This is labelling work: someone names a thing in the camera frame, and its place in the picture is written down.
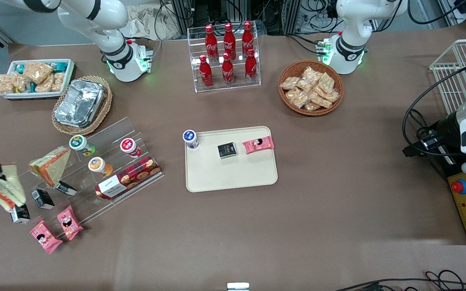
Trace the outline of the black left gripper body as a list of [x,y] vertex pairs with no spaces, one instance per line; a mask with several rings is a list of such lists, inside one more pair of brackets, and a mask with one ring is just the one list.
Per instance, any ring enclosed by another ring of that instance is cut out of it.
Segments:
[[416,142],[411,142],[407,136],[406,125],[410,115],[406,114],[402,122],[402,134],[407,143],[407,147],[402,150],[402,153],[406,157],[456,157],[463,155],[460,149],[460,126],[457,123],[455,114],[447,115],[429,127],[421,124],[417,133],[426,135],[425,137],[418,137]]

